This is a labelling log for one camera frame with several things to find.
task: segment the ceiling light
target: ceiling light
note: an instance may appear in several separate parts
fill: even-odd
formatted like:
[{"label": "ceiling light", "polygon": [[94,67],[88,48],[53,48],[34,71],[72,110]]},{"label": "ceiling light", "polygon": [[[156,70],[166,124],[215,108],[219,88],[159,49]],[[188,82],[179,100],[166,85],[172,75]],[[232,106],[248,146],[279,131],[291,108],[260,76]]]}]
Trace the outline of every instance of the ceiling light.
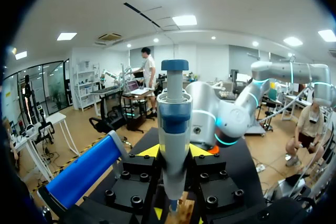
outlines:
[{"label": "ceiling light", "polygon": [[318,33],[326,42],[336,42],[336,36],[332,30],[323,30]]},{"label": "ceiling light", "polygon": [[184,15],[173,17],[173,20],[178,26],[193,26],[197,25],[196,17],[194,15]]},{"label": "ceiling light", "polygon": [[20,52],[19,54],[16,54],[16,55],[15,55],[15,58],[16,58],[17,60],[22,59],[22,58],[25,58],[25,57],[27,57],[27,51]]},{"label": "ceiling light", "polygon": [[57,40],[72,40],[77,33],[60,33]]},{"label": "ceiling light", "polygon": [[292,47],[301,46],[303,44],[301,40],[295,37],[289,37],[284,39],[283,41]]}]

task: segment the yellow black hazard tape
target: yellow black hazard tape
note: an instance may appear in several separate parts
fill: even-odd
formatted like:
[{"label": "yellow black hazard tape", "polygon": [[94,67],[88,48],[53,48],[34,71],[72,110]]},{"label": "yellow black hazard tape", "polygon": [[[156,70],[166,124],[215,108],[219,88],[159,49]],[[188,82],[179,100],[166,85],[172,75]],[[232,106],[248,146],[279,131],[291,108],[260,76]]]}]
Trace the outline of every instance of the yellow black hazard tape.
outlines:
[{"label": "yellow black hazard tape", "polygon": [[[100,136],[97,138],[93,143],[90,145],[86,146],[79,154],[82,154],[86,152],[89,148],[93,147],[96,143],[98,143],[102,138],[104,138],[106,135]],[[53,172],[53,175],[56,175],[58,172],[62,172],[69,164],[71,164],[73,161],[75,161],[78,158],[78,155],[74,156],[72,159],[70,159],[68,162],[66,162],[64,165],[60,166],[56,171]],[[31,194],[37,191],[40,187],[43,187],[48,184],[48,181],[43,181],[41,184],[39,184],[37,187],[35,187],[32,191]]]}]

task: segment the wooden block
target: wooden block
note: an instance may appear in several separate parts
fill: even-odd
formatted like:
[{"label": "wooden block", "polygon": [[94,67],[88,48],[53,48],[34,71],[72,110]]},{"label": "wooden block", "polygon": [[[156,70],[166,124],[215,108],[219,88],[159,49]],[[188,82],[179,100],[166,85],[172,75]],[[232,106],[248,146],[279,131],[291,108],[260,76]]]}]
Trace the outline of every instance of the wooden block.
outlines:
[{"label": "wooden block", "polygon": [[195,201],[187,199],[188,192],[184,191],[178,200],[176,214],[169,213],[165,224],[189,224]]}]

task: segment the orange part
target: orange part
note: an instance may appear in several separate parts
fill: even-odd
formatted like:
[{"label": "orange part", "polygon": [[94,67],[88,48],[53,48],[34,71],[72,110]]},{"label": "orange part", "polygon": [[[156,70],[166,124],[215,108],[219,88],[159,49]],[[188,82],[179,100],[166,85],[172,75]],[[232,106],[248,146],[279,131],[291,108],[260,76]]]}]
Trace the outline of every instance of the orange part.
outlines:
[{"label": "orange part", "polygon": [[211,154],[219,153],[219,147],[215,145],[212,149],[208,150],[208,152]]}]

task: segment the tiled floor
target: tiled floor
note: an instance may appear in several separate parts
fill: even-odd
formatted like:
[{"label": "tiled floor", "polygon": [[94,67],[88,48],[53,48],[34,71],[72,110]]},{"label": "tiled floor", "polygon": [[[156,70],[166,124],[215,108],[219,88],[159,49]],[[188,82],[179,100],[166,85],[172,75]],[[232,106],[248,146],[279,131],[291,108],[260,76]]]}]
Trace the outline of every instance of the tiled floor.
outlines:
[{"label": "tiled floor", "polygon": [[[83,150],[86,146],[91,144],[98,137],[102,136],[101,133],[98,133],[89,123],[90,117],[96,117],[94,108],[85,110],[84,112],[76,111],[72,107],[66,108],[61,111],[62,114],[66,115],[66,121],[69,126],[69,130],[72,134],[74,142],[79,151]],[[264,117],[264,112],[262,111],[260,117]],[[252,157],[254,158],[255,164],[263,163],[266,165],[266,169],[259,173],[259,178],[263,191],[265,192],[270,188],[276,181],[283,179],[286,176],[292,175],[297,172],[302,165],[308,163],[312,155],[308,154],[306,149],[299,150],[299,158],[302,161],[301,166],[296,166],[292,168],[287,168],[285,166],[285,144],[286,142],[294,135],[294,130],[296,123],[293,121],[281,121],[281,115],[276,116],[272,119],[271,125],[274,128],[273,132],[267,132],[264,137],[259,135],[256,136],[246,136],[246,141],[248,148],[251,152]],[[140,129],[144,130],[145,133],[151,127],[157,127],[157,120],[147,120]],[[55,125],[55,143],[53,145],[48,144],[50,152],[57,152],[57,156],[52,158],[52,163],[49,165],[51,171],[58,169],[57,166],[63,165],[65,162],[70,160],[74,153],[69,150],[66,145],[66,142],[63,138],[63,134],[59,125]],[[126,136],[133,145],[135,145],[138,140],[143,136],[141,132],[132,132],[128,131],[125,126],[117,130],[119,135]],[[27,174],[28,171],[34,168],[34,163],[31,160],[29,154],[26,150],[21,151],[20,153],[20,176],[23,177]],[[111,168],[105,172],[104,175],[88,190],[86,194],[89,194],[101,181],[108,172],[111,171]],[[32,191],[40,182],[39,179],[41,174],[36,174],[27,181],[27,186],[30,191]],[[41,205],[42,202],[36,195],[33,193],[36,203]]]}]

